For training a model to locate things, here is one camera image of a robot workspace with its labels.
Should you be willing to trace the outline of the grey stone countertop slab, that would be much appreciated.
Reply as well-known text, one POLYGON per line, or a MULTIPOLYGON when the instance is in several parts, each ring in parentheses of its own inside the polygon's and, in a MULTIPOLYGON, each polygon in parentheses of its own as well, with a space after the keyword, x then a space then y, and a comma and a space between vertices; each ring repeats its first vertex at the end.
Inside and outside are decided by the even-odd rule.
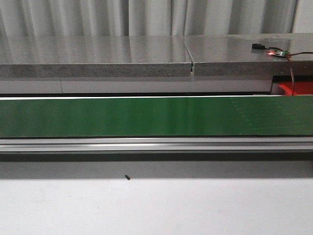
POLYGON ((313 72, 310 33, 2 37, 1 77, 189 77, 313 72), (252 50, 252 44, 265 50, 252 50), (269 50, 289 51, 286 58, 269 50))

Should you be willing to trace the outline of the green conveyor belt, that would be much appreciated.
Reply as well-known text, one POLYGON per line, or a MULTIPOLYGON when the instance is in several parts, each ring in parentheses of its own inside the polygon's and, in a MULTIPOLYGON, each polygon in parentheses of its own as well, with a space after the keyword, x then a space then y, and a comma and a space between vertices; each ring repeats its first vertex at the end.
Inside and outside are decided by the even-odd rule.
POLYGON ((312 133, 310 95, 0 102, 3 138, 310 136, 312 133))

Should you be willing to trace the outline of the black connector plug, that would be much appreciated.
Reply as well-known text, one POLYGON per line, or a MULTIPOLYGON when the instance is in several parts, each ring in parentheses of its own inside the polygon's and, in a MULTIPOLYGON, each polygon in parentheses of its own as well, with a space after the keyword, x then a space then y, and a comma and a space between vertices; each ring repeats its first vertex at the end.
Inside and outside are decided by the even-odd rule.
POLYGON ((265 50, 266 49, 265 45, 257 44, 257 43, 252 44, 251 48, 252 50, 265 50))

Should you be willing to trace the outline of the small green circuit board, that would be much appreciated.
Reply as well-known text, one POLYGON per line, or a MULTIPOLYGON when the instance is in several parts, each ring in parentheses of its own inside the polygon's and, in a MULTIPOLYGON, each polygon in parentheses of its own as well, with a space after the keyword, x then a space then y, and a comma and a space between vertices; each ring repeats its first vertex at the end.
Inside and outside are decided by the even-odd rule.
POLYGON ((267 53, 267 55, 282 57, 282 58, 286 58, 289 54, 290 54, 289 51, 283 51, 283 50, 277 50, 277 49, 269 50, 269 52, 267 53))

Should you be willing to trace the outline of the red plastic tray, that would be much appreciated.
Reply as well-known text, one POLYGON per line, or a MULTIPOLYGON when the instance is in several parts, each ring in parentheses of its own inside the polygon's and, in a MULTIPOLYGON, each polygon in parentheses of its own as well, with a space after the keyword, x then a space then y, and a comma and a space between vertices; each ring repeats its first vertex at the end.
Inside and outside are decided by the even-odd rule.
POLYGON ((292 85, 292 82, 280 82, 278 86, 284 91, 284 95, 309 95, 313 94, 312 81, 300 81, 292 85))

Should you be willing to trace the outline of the grey pleated curtain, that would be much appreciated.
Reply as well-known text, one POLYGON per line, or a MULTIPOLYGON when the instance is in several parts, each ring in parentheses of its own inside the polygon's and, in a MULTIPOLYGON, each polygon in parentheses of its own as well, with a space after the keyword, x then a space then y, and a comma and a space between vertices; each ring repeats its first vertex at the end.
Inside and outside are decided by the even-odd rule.
POLYGON ((303 33, 310 0, 3 0, 1 36, 303 33))

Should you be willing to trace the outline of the aluminium conveyor frame rail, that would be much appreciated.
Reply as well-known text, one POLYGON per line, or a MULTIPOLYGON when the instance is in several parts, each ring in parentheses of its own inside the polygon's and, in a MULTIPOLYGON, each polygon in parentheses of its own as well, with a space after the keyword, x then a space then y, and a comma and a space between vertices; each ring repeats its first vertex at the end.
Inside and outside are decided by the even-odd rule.
POLYGON ((1 152, 312 150, 312 137, 3 139, 1 152))

